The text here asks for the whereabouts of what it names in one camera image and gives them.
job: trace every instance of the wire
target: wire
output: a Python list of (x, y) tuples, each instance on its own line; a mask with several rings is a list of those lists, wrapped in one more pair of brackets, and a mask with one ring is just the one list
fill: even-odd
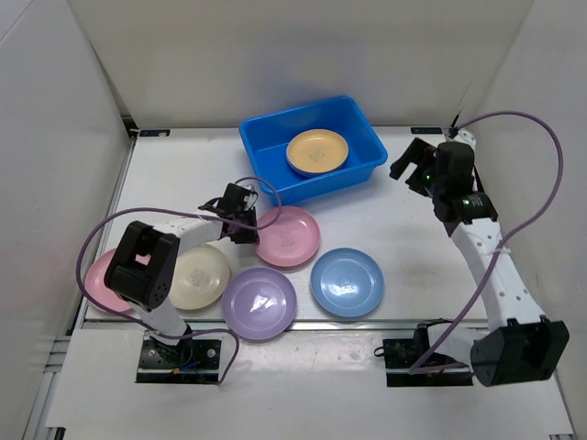
[[(267, 181), (265, 181), (259, 177), (255, 177), (255, 176), (243, 177), (243, 178), (235, 181), (235, 183), (240, 183), (243, 181), (257, 181), (260, 183), (264, 183), (269, 187), (269, 189), (273, 192), (273, 194), (275, 194), (275, 199), (277, 200), (277, 213), (276, 213), (275, 217), (273, 217), (273, 219), (270, 222), (266, 223), (265, 225), (250, 226), (250, 225), (245, 225), (240, 222), (227, 220), (226, 218), (216, 217), (213, 215), (185, 213), (182, 211), (175, 211), (172, 209), (152, 208), (152, 207), (128, 208), (128, 209), (124, 209), (122, 211), (118, 211), (117, 213), (113, 213), (111, 215), (108, 215), (104, 220), (99, 222), (94, 227), (94, 229), (92, 229), (92, 231), (90, 231), (90, 234), (88, 234), (88, 237), (84, 240), (82, 247), (80, 248), (80, 253), (78, 254), (77, 260), (75, 262), (75, 280), (77, 282), (78, 288), (82, 292), (83, 297), (86, 300), (88, 300), (90, 303), (92, 303), (94, 306), (96, 306), (97, 308), (99, 308), (105, 312), (108, 312), (109, 314), (113, 314), (113, 315), (119, 316), (123, 319), (126, 319), (127, 321), (130, 321), (132, 323), (142, 325), (147, 330), (156, 331), (153, 327), (151, 327), (150, 325), (148, 325), (147, 323), (143, 322), (142, 320), (140, 320), (138, 318), (135, 318), (133, 316), (128, 316), (124, 313), (113, 310), (110, 307), (107, 307), (106, 305), (103, 305), (102, 303), (98, 302), (95, 298), (93, 298), (90, 295), (90, 293), (85, 289), (85, 286), (84, 286), (83, 280), (82, 280), (82, 264), (83, 264), (83, 257), (85, 256), (85, 252), (87, 251), (87, 248), (90, 246), (92, 239), (95, 237), (95, 235), (100, 230), (102, 230), (102, 228), (106, 224), (108, 224), (109, 222), (111, 222), (115, 218), (117, 218), (121, 215), (134, 214), (134, 213), (144, 213), (144, 212), (161, 213), (161, 214), (169, 214), (169, 215), (178, 215), (181, 217), (188, 217), (188, 218), (200, 218), (200, 219), (204, 219), (204, 220), (212, 220), (212, 221), (217, 221), (217, 222), (223, 222), (223, 223), (226, 223), (226, 224), (232, 225), (232, 226), (242, 227), (244, 229), (249, 229), (249, 230), (253, 230), (253, 231), (261, 231), (261, 229), (265, 229), (265, 228), (273, 225), (278, 220), (280, 215), (282, 214), (282, 199), (281, 199), (279, 193), (277, 192), (277, 190), (275, 188), (273, 188), (273, 186), (270, 183), (268, 183)], [(217, 382), (217, 384), (220, 385), (224, 381), (225, 377), (228, 374), (228, 371), (230, 370), (230, 367), (232, 367), (232, 364), (234, 363), (235, 359), (237, 358), (238, 350), (240, 348), (240, 342), (238, 341), (238, 336), (236, 333), (234, 333), (232, 330), (227, 330), (226, 328), (213, 328), (210, 330), (199, 330), (196, 332), (188, 333), (187, 335), (177, 336), (177, 335), (165, 335), (163, 333), (158, 333), (158, 335), (161, 337), (165, 337), (167, 339), (182, 340), (182, 339), (191, 339), (193, 337), (201, 336), (201, 335), (209, 335), (212, 333), (224, 333), (227, 335), (231, 335), (235, 340), (235, 351), (233, 352), (232, 357), (228, 361), (227, 367), (225, 368), (224, 372), (222, 373), (222, 376), (220, 376), (220, 379)]]
[[(477, 117), (473, 118), (472, 120), (464, 123), (463, 125), (458, 126), (457, 129), (461, 130), (464, 127), (468, 127), (476, 122), (482, 121), (483, 119), (487, 119), (489, 117), (506, 116), (506, 115), (520, 116), (520, 117), (524, 117), (526, 119), (530, 119), (531, 121), (536, 122), (537, 124), (541, 125), (545, 130), (547, 130), (548, 134), (552, 138), (552, 141), (554, 142), (554, 146), (557, 151), (557, 159), (559, 162), (559, 166), (558, 166), (558, 170), (557, 170), (557, 178), (554, 181), (552, 191), (550, 192), (550, 195), (548, 196), (547, 200), (544, 202), (542, 207), (540, 209), (538, 209), (538, 211), (534, 215), (532, 215), (530, 218), (528, 218), (525, 222), (521, 223), (520, 225), (518, 225), (514, 229), (512, 229), (510, 232), (505, 234), (504, 237), (502, 238), (502, 240), (497, 244), (497, 247), (495, 248), (496, 251), (501, 250), (505, 246), (505, 243), (507, 243), (510, 238), (512, 238), (515, 234), (520, 232), (522, 229), (532, 225), (534, 222), (536, 222), (538, 220), (538, 218), (540, 218), (547, 211), (547, 209), (549, 209), (550, 205), (552, 204), (552, 201), (554, 200), (555, 196), (557, 195), (557, 192), (559, 191), (560, 183), (562, 181), (562, 172), (564, 169), (564, 158), (562, 156), (562, 146), (560, 145), (559, 137), (557, 137), (557, 134), (545, 121), (543, 121), (542, 119), (540, 119), (539, 117), (536, 117), (534, 115), (530, 115), (530, 114), (524, 113), (524, 112), (516, 112), (513, 110), (503, 110), (500, 112), (493, 112), (493, 113), (488, 113), (486, 115), (477, 116)], [(411, 374), (419, 374), (422, 372), (428, 372), (428, 371), (423, 371), (424, 369), (419, 368), (419, 367), (422, 366), (422, 364), (424, 364), (424, 362), (426, 362), (428, 360), (428, 358), (430, 358), (430, 356), (437, 350), (438, 347), (440, 347), (440, 345), (447, 339), (447, 337), (449, 337), (450, 333), (463, 320), (463, 318), (469, 312), (471, 307), (479, 299), (479, 297), (481, 296), (481, 293), (483, 292), (483, 289), (485, 288), (485, 286), (487, 285), (487, 282), (489, 281), (489, 277), (491, 276), (493, 269), (495, 268), (495, 265), (497, 264), (497, 259), (499, 258), (500, 255), (501, 255), (501, 252), (493, 253), (493, 257), (490, 260), (489, 265), (487, 266), (487, 270), (485, 271), (485, 274), (483, 275), (483, 277), (479, 281), (479, 285), (477, 286), (477, 289), (475, 290), (474, 294), (471, 296), (471, 298), (469, 299), (467, 304), (465, 304), (465, 306), (460, 311), (460, 313), (457, 315), (457, 317), (453, 320), (453, 322), (447, 327), (445, 332), (438, 338), (438, 340), (432, 346), (430, 346), (428, 351), (426, 353), (424, 353), (424, 355), (422, 355), (420, 357), (420, 359), (418, 359), (414, 363), (414, 365), (410, 368)]]

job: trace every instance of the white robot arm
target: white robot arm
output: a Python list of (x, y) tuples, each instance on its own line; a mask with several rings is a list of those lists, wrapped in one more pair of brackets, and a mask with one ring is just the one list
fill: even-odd
[[(158, 225), (132, 222), (122, 236), (105, 274), (105, 285), (127, 301), (150, 330), (158, 353), (172, 365), (190, 357), (191, 339), (171, 339), (191, 333), (169, 298), (176, 259), (185, 251), (229, 237), (237, 244), (257, 243), (254, 229), (257, 194), (251, 186), (230, 183), (221, 198), (200, 207), (200, 218), (178, 218)], [(250, 226), (243, 228), (225, 220)], [(141, 264), (137, 256), (149, 255)]]
[[(465, 258), (479, 285), (502, 239), (497, 213), (487, 194), (474, 188), (474, 136), (461, 130), (438, 147), (415, 139), (391, 167), (399, 179), (414, 163), (406, 183), (430, 197), (435, 216)], [(489, 334), (457, 326), (436, 353), (471, 367), (485, 386), (548, 379), (569, 341), (562, 322), (550, 322), (522, 281), (509, 249), (498, 250), (495, 267), (481, 296)], [(434, 345), (451, 325), (446, 320), (421, 324), (415, 332), (418, 357)]]

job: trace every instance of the black mounting bracket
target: black mounting bracket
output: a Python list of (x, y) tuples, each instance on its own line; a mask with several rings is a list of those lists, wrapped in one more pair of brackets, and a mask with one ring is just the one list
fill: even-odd
[(146, 336), (138, 357), (136, 383), (217, 383), (222, 341), (193, 339), (192, 346), (191, 358), (178, 370), (159, 355), (156, 341)]

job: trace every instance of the white panel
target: white panel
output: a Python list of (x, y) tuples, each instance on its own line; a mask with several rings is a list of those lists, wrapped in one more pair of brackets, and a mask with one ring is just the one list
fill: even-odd
[[(570, 344), (559, 363), (562, 388), (580, 438), (587, 438), (587, 3), (537, 0), (480, 112), (513, 108), (546, 119), (565, 154), (559, 198), (538, 224), (512, 241), (523, 278)], [(554, 181), (548, 134), (508, 117), (474, 126), (478, 163), (505, 230), (534, 213)]]
[(141, 128), (234, 127), (335, 94), (376, 125), (470, 115), (532, 0), (71, 0)]
[[(73, 334), (49, 426), (66, 438), (537, 439), (568, 433), (555, 381), (391, 389), (376, 332), (291, 332), (243, 343), (217, 386), (134, 382), (142, 332)], [(223, 343), (226, 358), (232, 345)]]
[(14, 26), (31, 0), (2, 0), (0, 3), (0, 41)]
[[(407, 174), (401, 181), (389, 177), (391, 162), (414, 139), (409, 127), (378, 127), (376, 132), (389, 159), (368, 182), (299, 203), (318, 222), (322, 242), (316, 257), (286, 271), (297, 292), (297, 321), (333, 319), (317, 305), (309, 288), (316, 258), (333, 248), (360, 249), (382, 268), (385, 296), (363, 321), (454, 317), (475, 290), (467, 263), (434, 217), (430, 199), (408, 190)], [(444, 137), (428, 136), (426, 141), (436, 145)], [(252, 174), (235, 128), (174, 129), (169, 137), (140, 137), (117, 210), (159, 206), (193, 211), (222, 195), (227, 183)], [(259, 215), (272, 208), (264, 194), (258, 208)], [(117, 246), (129, 222), (157, 223), (168, 218), (151, 213), (119, 217), (112, 224), (106, 249)], [(213, 246), (228, 257), (233, 274), (263, 265), (254, 246), (237, 246), (228, 239)], [(223, 319), (220, 301), (184, 316)], [(92, 306), (86, 317), (103, 319), (105, 314)], [(468, 317), (485, 318), (481, 302)]]
[(12, 439), (79, 298), (76, 251), (128, 140), (65, 0), (33, 2), (0, 42), (0, 97), (0, 438)]

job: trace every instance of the plastic plate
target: plastic plate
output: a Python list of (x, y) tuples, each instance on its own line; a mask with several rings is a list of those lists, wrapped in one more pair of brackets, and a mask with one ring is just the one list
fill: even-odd
[(295, 318), (294, 286), (275, 269), (254, 268), (237, 275), (222, 297), (222, 313), (239, 336), (254, 341), (271, 339)]
[(203, 245), (177, 259), (169, 296), (178, 309), (201, 309), (222, 295), (229, 280), (227, 258), (215, 247)]
[(349, 144), (330, 130), (307, 130), (292, 139), (285, 156), (290, 166), (305, 176), (339, 168), (349, 155)]
[(328, 312), (355, 318), (383, 298), (383, 274), (375, 260), (356, 249), (334, 249), (318, 259), (310, 276), (312, 293)]
[[(264, 214), (259, 225), (269, 222), (276, 209)], [(295, 206), (284, 206), (273, 225), (259, 231), (259, 257), (273, 266), (289, 268), (308, 261), (320, 247), (320, 228), (307, 211)]]
[(123, 313), (130, 310), (128, 302), (118, 298), (113, 291), (104, 285), (106, 269), (108, 269), (108, 265), (110, 264), (110, 261), (112, 260), (115, 252), (116, 249), (111, 249), (102, 254), (102, 256), (94, 262), (88, 271), (88, 274), (85, 277), (85, 282), (83, 284), (92, 298), (106, 307), (115, 310), (116, 312)]

